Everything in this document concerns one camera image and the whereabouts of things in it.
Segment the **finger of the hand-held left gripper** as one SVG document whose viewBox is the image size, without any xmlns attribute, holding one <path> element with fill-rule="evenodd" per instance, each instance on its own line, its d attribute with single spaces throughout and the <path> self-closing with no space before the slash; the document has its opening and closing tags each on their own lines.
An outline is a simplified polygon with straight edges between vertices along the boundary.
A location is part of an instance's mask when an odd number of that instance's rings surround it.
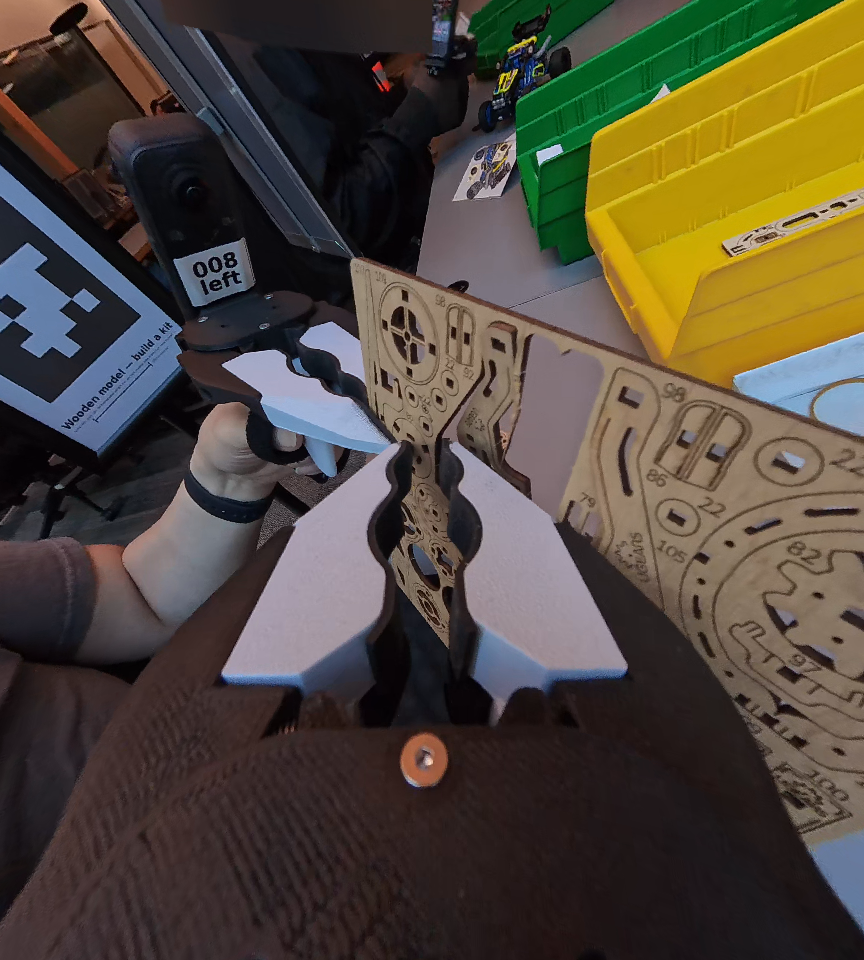
<svg viewBox="0 0 864 960">
<path fill-rule="evenodd" d="M 309 350 L 333 356 L 347 375 L 362 376 L 364 374 L 364 358 L 360 341 L 334 322 L 310 327 L 298 342 Z"/>
<path fill-rule="evenodd" d="M 391 445 L 359 402 L 328 390 L 322 378 L 312 376 L 311 360 L 302 359 L 299 365 L 303 374 L 289 368 L 280 350 L 263 350 L 237 356 L 223 368 L 258 391 L 273 426 L 301 434 L 307 443 L 322 441 L 368 454 Z"/>
</svg>

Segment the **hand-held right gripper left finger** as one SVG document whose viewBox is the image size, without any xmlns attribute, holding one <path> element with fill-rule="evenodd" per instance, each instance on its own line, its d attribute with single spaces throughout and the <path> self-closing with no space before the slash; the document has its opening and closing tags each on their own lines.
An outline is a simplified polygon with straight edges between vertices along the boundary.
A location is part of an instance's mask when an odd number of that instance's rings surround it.
<svg viewBox="0 0 864 960">
<path fill-rule="evenodd" d="M 413 450 L 391 445 L 294 524 L 222 679 L 325 692 L 362 716 L 394 716 L 411 657 L 390 555 Z"/>
</svg>

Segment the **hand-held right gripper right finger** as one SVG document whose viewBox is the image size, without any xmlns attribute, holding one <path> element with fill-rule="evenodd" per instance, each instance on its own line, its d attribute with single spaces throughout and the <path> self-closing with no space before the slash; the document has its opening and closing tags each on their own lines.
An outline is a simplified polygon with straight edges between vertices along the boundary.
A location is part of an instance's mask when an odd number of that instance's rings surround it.
<svg viewBox="0 0 864 960">
<path fill-rule="evenodd" d="M 523 689 L 622 678 L 628 665 L 551 518 L 459 444 L 448 445 L 448 535 L 461 555 L 449 655 L 492 718 Z"/>
</svg>

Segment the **laser-cut wooden parts sheet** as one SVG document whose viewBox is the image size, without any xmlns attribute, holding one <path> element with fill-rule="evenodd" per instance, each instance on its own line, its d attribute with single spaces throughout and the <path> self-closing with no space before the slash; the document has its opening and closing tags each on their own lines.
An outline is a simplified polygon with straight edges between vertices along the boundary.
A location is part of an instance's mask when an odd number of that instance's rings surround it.
<svg viewBox="0 0 864 960">
<path fill-rule="evenodd" d="M 808 843 L 864 830 L 864 440 L 367 259 L 350 270 L 368 402 L 414 448 L 392 564 L 440 640 L 452 439 L 689 638 Z"/>
</svg>

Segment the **person's left forearm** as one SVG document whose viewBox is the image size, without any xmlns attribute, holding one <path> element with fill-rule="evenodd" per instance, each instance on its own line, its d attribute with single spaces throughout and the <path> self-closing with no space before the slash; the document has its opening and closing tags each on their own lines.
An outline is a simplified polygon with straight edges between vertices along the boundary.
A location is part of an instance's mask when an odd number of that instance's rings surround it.
<svg viewBox="0 0 864 960">
<path fill-rule="evenodd" d="M 152 657 L 251 556 L 260 529 L 258 520 L 210 515 L 181 486 L 162 518 L 128 546 L 87 546 L 95 605 L 76 663 Z"/>
</svg>

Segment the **grey desk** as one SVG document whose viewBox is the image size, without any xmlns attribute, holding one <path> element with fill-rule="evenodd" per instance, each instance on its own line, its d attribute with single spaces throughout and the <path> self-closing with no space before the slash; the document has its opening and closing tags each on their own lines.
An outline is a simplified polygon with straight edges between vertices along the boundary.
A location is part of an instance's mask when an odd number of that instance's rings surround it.
<svg viewBox="0 0 864 960">
<path fill-rule="evenodd" d="M 617 1 L 582 25 L 565 41 L 576 63 L 620 42 L 639 29 L 650 26 L 687 2 Z M 641 342 L 621 318 L 619 307 L 607 290 L 601 267 L 593 256 L 564 266 L 556 252 L 541 251 L 529 224 L 520 188 L 519 171 L 510 176 L 510 185 L 501 198 L 486 199 L 477 206 L 450 198 L 460 183 L 472 146 L 483 143 L 483 134 L 472 132 L 478 123 L 478 103 L 488 91 L 472 83 L 469 113 L 462 127 L 435 141 L 437 170 L 421 241 L 418 275 L 427 281 L 445 285 L 458 279 L 469 280 L 470 293 L 490 304 L 510 308 L 551 327 L 577 333 L 586 339 L 612 347 L 645 360 Z M 789 746 L 775 752 L 776 727 L 763 721 L 763 707 L 748 713 L 752 702 L 737 704 L 759 743 L 772 750 L 764 759 L 779 771 L 778 789 L 785 809 L 798 828 L 815 822 L 819 812 L 837 814 L 838 807 L 858 812 L 864 786 L 856 782 L 864 774 L 840 773 L 820 768 L 798 748 Z M 842 788 L 850 800 L 834 798 L 828 805 L 825 795 Z M 820 832 L 803 834 L 803 841 L 836 894 L 864 930 L 864 829 L 847 836 L 818 842 Z"/>
</svg>

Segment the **person's left hand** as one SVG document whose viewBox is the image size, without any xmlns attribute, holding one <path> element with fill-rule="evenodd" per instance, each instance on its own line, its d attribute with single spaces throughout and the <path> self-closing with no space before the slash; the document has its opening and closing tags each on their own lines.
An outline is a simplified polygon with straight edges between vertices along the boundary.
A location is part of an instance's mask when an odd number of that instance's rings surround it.
<svg viewBox="0 0 864 960">
<path fill-rule="evenodd" d="M 318 466 L 306 455 L 304 437 L 292 431 L 271 428 L 272 446 L 279 451 L 298 451 L 293 463 L 275 464 L 256 456 L 246 438 L 249 411 L 240 403 L 220 404 L 205 419 L 190 462 L 191 473 L 210 494 L 252 502 L 268 498 L 277 483 L 292 476 L 317 476 Z"/>
</svg>

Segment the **black wristband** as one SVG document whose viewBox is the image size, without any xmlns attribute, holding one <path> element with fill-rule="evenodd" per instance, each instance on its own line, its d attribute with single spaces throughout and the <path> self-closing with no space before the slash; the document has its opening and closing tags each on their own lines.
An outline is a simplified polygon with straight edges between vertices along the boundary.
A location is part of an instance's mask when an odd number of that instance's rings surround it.
<svg viewBox="0 0 864 960">
<path fill-rule="evenodd" d="M 274 493 L 265 498 L 241 501 L 218 496 L 207 490 L 198 482 L 191 469 L 186 470 L 183 486 L 200 510 L 224 522 L 246 525 L 261 521 L 270 510 Z"/>
</svg>

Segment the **framed marker sign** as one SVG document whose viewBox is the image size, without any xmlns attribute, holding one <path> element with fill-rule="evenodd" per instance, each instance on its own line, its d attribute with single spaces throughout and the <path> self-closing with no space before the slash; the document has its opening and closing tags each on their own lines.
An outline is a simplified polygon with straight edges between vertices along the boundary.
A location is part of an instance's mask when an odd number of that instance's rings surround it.
<svg viewBox="0 0 864 960">
<path fill-rule="evenodd" d="M 81 466 L 182 378 L 170 294 L 0 132 L 0 426 Z"/>
</svg>

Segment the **black smartphone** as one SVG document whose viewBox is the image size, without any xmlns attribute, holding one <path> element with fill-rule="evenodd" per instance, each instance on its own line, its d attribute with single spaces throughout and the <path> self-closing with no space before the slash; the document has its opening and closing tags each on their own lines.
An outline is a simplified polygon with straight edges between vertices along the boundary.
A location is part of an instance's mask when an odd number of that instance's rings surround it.
<svg viewBox="0 0 864 960">
<path fill-rule="evenodd" d="M 453 57 L 458 10 L 459 1 L 433 1 L 432 49 L 425 62 L 432 77 L 438 76 Z"/>
</svg>

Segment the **white cardboard tray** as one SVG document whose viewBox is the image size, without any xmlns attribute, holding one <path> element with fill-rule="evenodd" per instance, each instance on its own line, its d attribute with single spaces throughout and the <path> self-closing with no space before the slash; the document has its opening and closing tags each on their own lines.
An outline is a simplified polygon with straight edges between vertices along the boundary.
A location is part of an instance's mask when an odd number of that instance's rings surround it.
<svg viewBox="0 0 864 960">
<path fill-rule="evenodd" d="M 823 386 L 864 377 L 864 332 L 739 374 L 739 393 L 808 417 L 811 398 Z"/>
</svg>

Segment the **toy racing car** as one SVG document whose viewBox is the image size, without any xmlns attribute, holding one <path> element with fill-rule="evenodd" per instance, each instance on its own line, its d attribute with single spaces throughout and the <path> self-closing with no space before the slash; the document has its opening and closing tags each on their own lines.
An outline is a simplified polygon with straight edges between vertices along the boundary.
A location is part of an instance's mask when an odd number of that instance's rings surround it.
<svg viewBox="0 0 864 960">
<path fill-rule="evenodd" d="M 571 53 L 567 47 L 550 52 L 549 37 L 541 47 L 537 46 L 538 35 L 548 26 L 552 13 L 552 5 L 548 4 L 542 14 L 516 22 L 512 27 L 514 43 L 498 66 L 499 77 L 490 100 L 480 105 L 474 131 L 490 134 L 500 122 L 513 120 L 522 97 L 571 69 Z"/>
</svg>

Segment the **yellow plastic bin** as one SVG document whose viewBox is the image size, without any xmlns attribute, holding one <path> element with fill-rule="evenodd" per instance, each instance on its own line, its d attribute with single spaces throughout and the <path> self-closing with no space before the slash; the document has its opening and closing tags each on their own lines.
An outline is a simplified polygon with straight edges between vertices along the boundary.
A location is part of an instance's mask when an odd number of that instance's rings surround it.
<svg viewBox="0 0 864 960">
<path fill-rule="evenodd" d="M 738 257 L 722 243 L 862 188 L 864 85 L 585 220 L 651 358 L 728 387 L 864 331 L 864 206 Z"/>
<path fill-rule="evenodd" d="M 846 1 L 597 132 L 585 210 L 664 181 L 864 85 L 864 1 Z"/>
</svg>

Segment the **green plastic bin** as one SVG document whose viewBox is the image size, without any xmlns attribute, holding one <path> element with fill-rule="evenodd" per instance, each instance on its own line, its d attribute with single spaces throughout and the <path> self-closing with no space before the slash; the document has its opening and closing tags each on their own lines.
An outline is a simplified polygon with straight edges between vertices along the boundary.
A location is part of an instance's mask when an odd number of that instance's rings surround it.
<svg viewBox="0 0 864 960">
<path fill-rule="evenodd" d="M 611 1 L 491 1 L 475 12 L 470 33 L 478 42 L 476 76 L 495 79 L 507 49 L 516 42 L 514 28 L 527 25 L 552 10 L 547 26 L 537 33 L 538 45 L 550 39 L 553 49 L 574 30 L 611 5 Z"/>
<path fill-rule="evenodd" d="M 584 224 L 590 144 L 601 129 L 779 36 L 833 1 L 695 1 L 525 97 L 517 164 L 542 250 L 592 255 Z"/>
</svg>

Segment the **narrow wooden parts sheet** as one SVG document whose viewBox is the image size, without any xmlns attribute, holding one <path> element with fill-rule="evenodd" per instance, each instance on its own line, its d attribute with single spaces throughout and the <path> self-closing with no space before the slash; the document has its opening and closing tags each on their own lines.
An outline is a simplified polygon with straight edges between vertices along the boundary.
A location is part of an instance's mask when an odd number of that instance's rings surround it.
<svg viewBox="0 0 864 960">
<path fill-rule="evenodd" d="M 853 210 L 864 207 L 864 188 L 851 191 L 807 210 L 764 224 L 752 231 L 732 237 L 722 243 L 723 251 L 731 258 L 750 253 L 767 244 L 787 238 L 805 229 L 828 222 Z"/>
</svg>

